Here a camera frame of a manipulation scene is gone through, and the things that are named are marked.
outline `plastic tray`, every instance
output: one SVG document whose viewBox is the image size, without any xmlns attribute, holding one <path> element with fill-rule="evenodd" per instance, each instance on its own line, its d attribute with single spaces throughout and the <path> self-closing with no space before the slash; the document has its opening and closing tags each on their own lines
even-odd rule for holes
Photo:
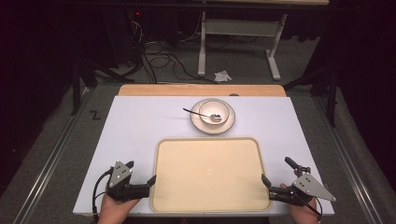
<svg viewBox="0 0 396 224">
<path fill-rule="evenodd" d="M 253 138 L 164 139 L 151 206 L 159 213 L 263 211 L 271 206 Z"/>
</svg>

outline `metal spoon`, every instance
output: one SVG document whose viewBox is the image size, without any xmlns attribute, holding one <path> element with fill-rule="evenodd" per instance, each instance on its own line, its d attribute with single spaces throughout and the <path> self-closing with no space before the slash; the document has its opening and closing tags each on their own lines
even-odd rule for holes
<svg viewBox="0 0 396 224">
<path fill-rule="evenodd" d="M 192 113 L 192 114 L 196 114 L 196 115 L 200 115 L 200 116 L 204 116 L 204 117 L 210 118 L 214 122 L 220 122 L 221 121 L 221 115 L 219 115 L 219 114 L 212 114 L 212 115 L 208 116 L 208 115 L 203 115 L 203 114 L 188 110 L 186 108 L 183 108 L 183 109 L 185 111 L 187 111 L 187 112 Z"/>
</svg>

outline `wooden surface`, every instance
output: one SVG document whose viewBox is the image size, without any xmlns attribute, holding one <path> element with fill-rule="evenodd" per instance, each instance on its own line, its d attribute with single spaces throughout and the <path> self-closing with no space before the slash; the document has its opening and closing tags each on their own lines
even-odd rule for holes
<svg viewBox="0 0 396 224">
<path fill-rule="evenodd" d="M 119 95 L 131 96 L 286 96 L 279 85 L 127 84 Z"/>
<path fill-rule="evenodd" d="M 207 2 L 262 3 L 281 5 L 327 6 L 329 0 L 206 0 Z"/>
</svg>

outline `metal stand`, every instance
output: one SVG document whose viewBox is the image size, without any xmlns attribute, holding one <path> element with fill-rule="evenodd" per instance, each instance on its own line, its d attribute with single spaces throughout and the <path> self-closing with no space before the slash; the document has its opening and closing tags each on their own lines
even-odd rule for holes
<svg viewBox="0 0 396 224">
<path fill-rule="evenodd" d="M 251 36 L 272 36 L 274 38 L 271 49 L 266 50 L 266 58 L 270 65 L 273 80 L 279 81 L 280 74 L 274 58 L 280 36 L 285 26 L 287 14 L 283 14 L 280 21 L 236 21 L 236 20 L 215 20 L 206 19 L 206 12 L 202 12 L 201 22 L 201 47 L 199 52 L 198 76 L 205 75 L 206 64 L 206 34 L 212 35 L 251 35 Z"/>
</svg>

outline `white plate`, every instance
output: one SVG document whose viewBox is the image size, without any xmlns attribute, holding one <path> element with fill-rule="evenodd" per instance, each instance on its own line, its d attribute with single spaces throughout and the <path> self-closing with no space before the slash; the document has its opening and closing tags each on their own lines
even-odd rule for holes
<svg viewBox="0 0 396 224">
<path fill-rule="evenodd" d="M 191 110 L 193 112 L 199 113 L 201 105 L 203 105 L 207 102 L 210 102 L 210 101 L 221 102 L 227 106 L 227 108 L 229 110 L 229 116 L 228 116 L 227 120 L 224 123 L 213 125 L 213 124 L 209 124 L 209 123 L 202 121 L 201 116 L 190 113 L 190 118 L 191 118 L 192 124 L 198 130 L 200 130 L 204 133 L 208 133 L 208 134 L 224 133 L 224 132 L 228 131 L 229 129 L 231 129 L 231 127 L 233 127 L 233 124 L 235 123 L 235 112 L 233 111 L 233 108 L 229 104 L 227 104 L 226 102 L 224 102 L 222 100 L 214 99 L 214 98 L 204 99 L 204 100 L 198 102 L 197 104 L 195 104 Z"/>
</svg>

